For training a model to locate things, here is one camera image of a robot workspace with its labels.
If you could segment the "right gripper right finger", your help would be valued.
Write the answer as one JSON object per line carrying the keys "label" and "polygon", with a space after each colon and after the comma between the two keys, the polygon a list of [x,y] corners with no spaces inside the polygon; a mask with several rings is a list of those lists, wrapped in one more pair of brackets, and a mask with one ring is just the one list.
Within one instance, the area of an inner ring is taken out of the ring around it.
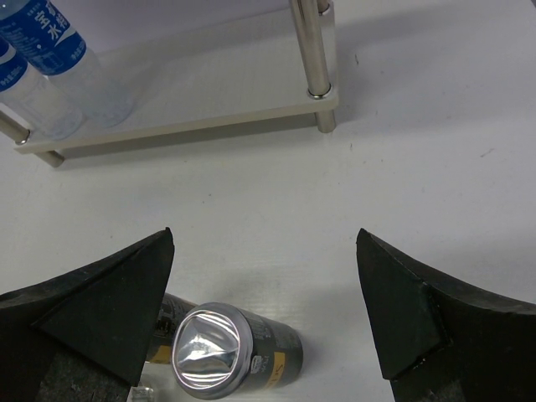
{"label": "right gripper right finger", "polygon": [[397,401],[533,401],[535,305],[483,290],[357,237],[380,371]]}

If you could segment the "Pocari Sweat bottle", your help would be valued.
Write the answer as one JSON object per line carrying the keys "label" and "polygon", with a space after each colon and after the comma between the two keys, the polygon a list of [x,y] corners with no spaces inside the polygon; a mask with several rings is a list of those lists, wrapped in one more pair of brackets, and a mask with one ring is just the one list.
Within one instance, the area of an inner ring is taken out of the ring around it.
{"label": "Pocari Sweat bottle", "polygon": [[5,40],[1,41],[1,102],[54,141],[74,134],[84,120],[80,109]]}
{"label": "Pocari Sweat bottle", "polygon": [[131,114],[126,88],[52,2],[2,1],[1,37],[98,125],[115,126]]}

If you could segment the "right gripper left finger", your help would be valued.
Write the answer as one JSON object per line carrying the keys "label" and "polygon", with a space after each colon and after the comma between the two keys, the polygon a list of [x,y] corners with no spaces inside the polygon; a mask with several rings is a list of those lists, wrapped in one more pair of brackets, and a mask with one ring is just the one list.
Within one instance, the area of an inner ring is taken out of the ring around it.
{"label": "right gripper left finger", "polygon": [[170,229],[1,296],[3,401],[125,401],[174,256]]}

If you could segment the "green cap glass bottle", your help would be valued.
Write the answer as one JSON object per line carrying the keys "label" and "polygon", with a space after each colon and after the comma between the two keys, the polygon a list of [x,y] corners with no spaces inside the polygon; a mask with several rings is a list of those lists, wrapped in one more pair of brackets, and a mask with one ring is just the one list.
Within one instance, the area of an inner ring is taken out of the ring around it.
{"label": "green cap glass bottle", "polygon": [[139,385],[137,387],[131,387],[127,402],[154,402],[155,391],[152,387],[146,385]]}

